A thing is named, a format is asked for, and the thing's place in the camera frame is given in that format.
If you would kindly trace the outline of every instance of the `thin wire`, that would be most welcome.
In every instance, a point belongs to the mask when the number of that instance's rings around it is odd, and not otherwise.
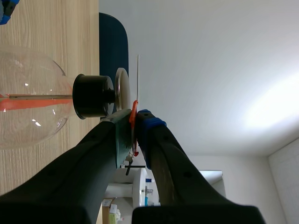
[[[137,56],[137,99],[139,94],[139,55]]]
[[[11,94],[9,99],[72,99],[72,95],[18,95]]]

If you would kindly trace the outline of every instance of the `orange clip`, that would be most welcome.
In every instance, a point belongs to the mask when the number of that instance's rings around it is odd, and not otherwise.
[[[132,112],[129,118],[129,122],[131,123],[131,130],[132,130],[132,135],[135,134],[135,121],[136,121],[136,115],[137,115],[137,106],[138,106],[138,100],[135,100],[133,103],[133,108],[132,108]],[[134,136],[134,142],[133,142],[133,154],[134,156],[137,156],[139,153],[137,152],[137,140]]]

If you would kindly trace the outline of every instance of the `white ceiling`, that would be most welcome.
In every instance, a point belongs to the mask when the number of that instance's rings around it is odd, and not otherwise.
[[[299,137],[299,1],[100,0],[124,25],[139,109],[187,154],[269,155]]]

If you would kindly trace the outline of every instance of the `blue object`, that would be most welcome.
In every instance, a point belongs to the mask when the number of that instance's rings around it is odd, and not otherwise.
[[[145,162],[146,162],[146,167],[148,169],[150,168],[150,157],[149,157],[149,152],[147,149],[147,132],[154,127],[164,125],[166,126],[166,122],[161,120],[160,118],[156,118],[154,115],[151,114],[149,110],[141,110],[138,112],[138,114],[147,114],[145,119],[141,121],[141,123],[138,125],[138,130],[137,132],[139,133],[137,136],[138,144],[142,150]]]
[[[144,202],[145,206],[148,206],[148,199],[149,199],[148,197],[145,197],[145,202]]]
[[[100,75],[109,76],[114,86],[118,68],[124,68],[129,76],[128,37],[121,22],[110,15],[99,13],[99,24]]]
[[[7,24],[10,20],[10,16],[14,11],[15,6],[19,3],[19,0],[1,0],[3,5],[3,17],[0,18],[0,25]]]

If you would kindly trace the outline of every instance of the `white wall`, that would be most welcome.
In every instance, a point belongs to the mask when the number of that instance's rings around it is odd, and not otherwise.
[[[288,224],[299,224],[299,140],[269,156]]]
[[[266,223],[286,224],[268,158],[189,156],[198,170],[222,170],[227,199],[254,205]]]
[[[225,187],[224,187],[224,181],[220,180],[217,181],[216,183],[213,183],[211,185],[219,194],[221,194],[222,196],[226,197],[226,193],[225,193]]]

